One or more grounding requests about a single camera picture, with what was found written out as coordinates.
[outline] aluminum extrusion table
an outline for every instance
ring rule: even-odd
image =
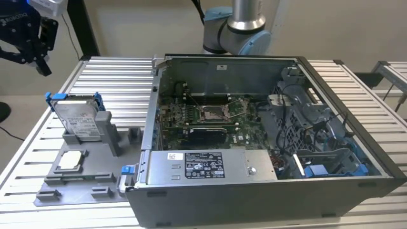
[[[154,59],[93,57],[80,61],[60,93],[102,94],[112,123],[144,126]],[[311,61],[391,159],[407,173],[407,124],[361,83],[333,61]],[[64,128],[46,109],[0,176],[0,228],[140,228],[126,202],[36,207],[42,178],[62,144]],[[252,224],[186,227],[213,228],[407,228],[407,185],[388,196],[365,200],[343,217]]]

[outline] hard drive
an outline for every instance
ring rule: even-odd
[[[98,111],[105,110],[100,94],[84,96],[54,94],[50,97],[50,93],[46,93],[45,98],[66,133],[76,135],[81,141],[98,141],[100,132],[94,117]]]

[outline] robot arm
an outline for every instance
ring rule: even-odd
[[[232,7],[209,8],[204,16],[202,49],[205,53],[264,55],[270,32],[264,30],[261,0],[233,0]]]
[[[20,64],[32,63],[41,75],[50,75],[44,58],[54,47],[57,26],[57,21],[41,17],[25,0],[2,0],[0,40],[13,45],[20,53],[6,52],[0,47],[0,58]]]

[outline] sticker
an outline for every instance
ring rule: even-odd
[[[221,153],[185,153],[185,178],[224,178]]]
[[[216,65],[216,70],[226,70],[228,66],[226,65]]]
[[[66,118],[66,120],[77,137],[93,137],[100,135],[93,118],[76,117]]]
[[[168,153],[168,160],[182,160],[184,159],[184,154],[181,153]]]

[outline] gray 3d-printed holder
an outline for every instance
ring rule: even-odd
[[[100,133],[100,139],[104,144],[108,144],[108,147],[112,151],[113,156],[120,155],[120,147],[117,144],[118,134],[116,125],[112,125],[109,122],[112,119],[112,114],[109,111],[98,111],[94,118],[96,127]],[[82,141],[78,140],[76,135],[69,134],[65,130],[62,138],[68,145],[77,145]]]
[[[101,141],[80,141],[74,135],[62,135],[65,143],[37,192],[36,206],[126,201],[118,191],[121,167],[138,162],[141,132],[140,128],[117,132],[109,121],[110,113],[97,112],[94,122]],[[80,151],[78,164],[60,169],[68,151]],[[136,179],[132,175],[124,177],[129,182]]]

